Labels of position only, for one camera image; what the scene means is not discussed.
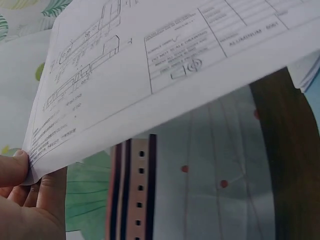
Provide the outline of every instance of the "technical drawing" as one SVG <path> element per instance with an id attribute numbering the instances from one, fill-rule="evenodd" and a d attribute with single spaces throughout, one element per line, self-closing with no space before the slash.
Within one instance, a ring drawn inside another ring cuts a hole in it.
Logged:
<path id="1" fill-rule="evenodd" d="M 83 84 L 85 84 L 90 79 L 90 73 L 101 64 L 105 63 L 107 60 L 115 56 L 117 53 L 124 49 L 125 47 L 132 44 L 132 39 L 120 44 L 120 39 L 117 35 L 108 39 L 103 44 L 102 53 L 91 63 L 79 70 L 75 75 L 70 77 L 60 88 L 58 88 L 45 102 L 42 110 L 45 111 L 48 108 L 52 109 L 54 106 L 59 103 L 65 95 L 73 93 Z"/>
<path id="2" fill-rule="evenodd" d="M 110 32 L 121 24 L 121 11 L 138 3 L 139 0 L 108 0 L 101 8 L 100 17 L 71 39 L 70 44 L 51 62 L 49 72 L 56 84 L 63 79 L 62 76 L 67 76 L 68 80 L 47 99 L 43 111 L 51 110 L 65 95 L 86 83 L 94 69 L 132 44 L 132 38 L 120 43 L 119 36 L 110 37 Z"/>
<path id="3" fill-rule="evenodd" d="M 102 7 L 101 17 L 94 22 L 82 35 L 78 36 L 72 43 L 65 48 L 61 53 L 59 59 L 59 64 L 62 64 L 65 60 L 69 59 L 76 51 L 83 47 L 88 46 L 86 43 L 103 33 L 109 33 L 110 30 L 120 24 L 120 10 L 121 10 L 121 0 L 116 0 L 113 2 L 108 1 Z"/>
<path id="4" fill-rule="evenodd" d="M 187 72 L 185 66 L 181 66 L 170 74 L 172 80 L 185 77 L 186 75 Z"/>
<path id="5" fill-rule="evenodd" d="M 202 66 L 202 61 L 200 59 L 192 59 L 192 62 L 188 64 L 188 70 L 190 72 L 198 72 Z"/>

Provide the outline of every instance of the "line drawing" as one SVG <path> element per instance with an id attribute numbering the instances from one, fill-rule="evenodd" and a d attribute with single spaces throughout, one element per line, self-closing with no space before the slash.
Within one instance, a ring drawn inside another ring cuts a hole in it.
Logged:
<path id="1" fill-rule="evenodd" d="M 52 110 L 57 103 L 64 99 L 66 94 L 71 94 L 90 79 L 90 74 L 98 68 L 100 65 L 111 59 L 118 54 L 125 47 L 132 44 L 132 38 L 123 43 L 123 48 L 120 49 L 120 38 L 115 35 L 110 38 L 103 45 L 102 53 L 91 63 L 79 70 L 75 75 L 70 77 L 61 87 L 59 87 L 45 102 L 42 110 L 45 111 L 48 108 Z"/>

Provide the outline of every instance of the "finger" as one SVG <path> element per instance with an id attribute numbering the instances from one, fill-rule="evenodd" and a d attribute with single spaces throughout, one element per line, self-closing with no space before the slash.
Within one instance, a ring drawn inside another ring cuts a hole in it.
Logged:
<path id="1" fill-rule="evenodd" d="M 36 207 L 48 211 L 65 224 L 67 168 L 42 177 Z"/>
<path id="2" fill-rule="evenodd" d="M 13 188 L 14 188 L 13 186 L 7 186 L 7 187 L 0 188 L 0 196 L 7 198 Z"/>
<path id="3" fill-rule="evenodd" d="M 15 186 L 8 196 L 8 200 L 23 206 L 30 191 L 30 186 Z"/>
<path id="4" fill-rule="evenodd" d="M 29 194 L 23 205 L 24 207 L 33 208 L 37 205 L 40 183 L 41 183 L 41 180 L 38 181 L 36 184 L 31 185 Z"/>
<path id="5" fill-rule="evenodd" d="M 0 188 L 21 184 L 28 173 L 29 158 L 25 151 L 17 151 L 13 157 L 0 155 Z"/>

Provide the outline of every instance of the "paper sheet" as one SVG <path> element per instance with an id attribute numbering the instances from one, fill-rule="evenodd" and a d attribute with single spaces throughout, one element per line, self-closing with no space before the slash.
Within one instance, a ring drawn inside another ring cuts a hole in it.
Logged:
<path id="1" fill-rule="evenodd" d="M 315 51 L 287 66 L 293 85 L 305 93 L 320 68 L 320 51 Z"/>
<path id="2" fill-rule="evenodd" d="M 320 47 L 318 0 L 75 0 L 55 21 L 26 184 Z"/>

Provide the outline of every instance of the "stack of paper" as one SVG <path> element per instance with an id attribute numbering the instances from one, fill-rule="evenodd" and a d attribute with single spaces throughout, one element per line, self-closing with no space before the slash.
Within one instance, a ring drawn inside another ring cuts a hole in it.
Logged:
<path id="1" fill-rule="evenodd" d="M 320 51 L 315 51 L 287 67 L 294 87 L 305 93 L 319 71 Z"/>

